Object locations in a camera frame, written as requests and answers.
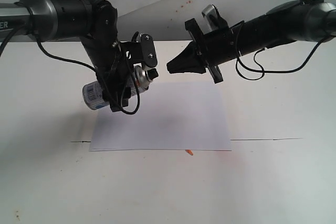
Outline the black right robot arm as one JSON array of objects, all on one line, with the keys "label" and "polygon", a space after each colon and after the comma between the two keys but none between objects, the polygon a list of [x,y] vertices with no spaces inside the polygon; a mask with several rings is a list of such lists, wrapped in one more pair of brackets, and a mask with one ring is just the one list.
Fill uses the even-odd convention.
[{"label": "black right robot arm", "polygon": [[[223,81],[219,65],[236,61],[237,66],[254,73],[286,74],[301,70],[317,48],[335,38],[335,4],[324,0],[295,0],[279,5],[248,22],[229,26],[214,5],[202,11],[210,32],[203,33],[195,19],[185,22],[192,41],[166,65],[170,74],[210,72],[215,83]],[[241,57],[296,41],[315,42],[306,60],[292,70],[266,70],[243,64]]]}]

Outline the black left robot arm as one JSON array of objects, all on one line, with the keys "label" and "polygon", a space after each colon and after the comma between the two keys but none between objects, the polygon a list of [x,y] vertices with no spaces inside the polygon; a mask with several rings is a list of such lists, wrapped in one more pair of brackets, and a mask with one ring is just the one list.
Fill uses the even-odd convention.
[{"label": "black left robot arm", "polygon": [[157,64],[150,35],[118,39],[117,10],[107,0],[19,0],[1,5],[1,49],[17,35],[33,37],[39,48],[48,41],[78,38],[96,81],[82,94],[93,110],[109,106],[125,112],[132,96],[145,91]]}]

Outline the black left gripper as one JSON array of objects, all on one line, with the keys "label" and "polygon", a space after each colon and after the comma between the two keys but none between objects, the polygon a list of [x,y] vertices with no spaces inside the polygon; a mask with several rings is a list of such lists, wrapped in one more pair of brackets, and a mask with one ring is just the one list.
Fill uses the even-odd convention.
[{"label": "black left gripper", "polygon": [[107,94],[108,101],[112,102],[112,112],[135,113],[140,107],[140,94],[128,100],[128,106],[122,106],[123,94],[120,94],[122,85],[132,75],[134,67],[141,65],[142,51],[140,42],[133,40],[122,43],[104,43],[96,41],[96,71],[97,80]]}]

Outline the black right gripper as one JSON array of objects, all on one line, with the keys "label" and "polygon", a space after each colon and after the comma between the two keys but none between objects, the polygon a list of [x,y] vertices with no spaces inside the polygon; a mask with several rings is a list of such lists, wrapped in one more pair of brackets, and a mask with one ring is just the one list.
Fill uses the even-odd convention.
[{"label": "black right gripper", "polygon": [[166,64],[168,72],[204,74],[208,70],[214,83],[224,81],[219,65],[234,56],[237,42],[233,28],[219,28],[205,34],[197,21],[190,19],[185,22],[185,29],[192,41]]}]

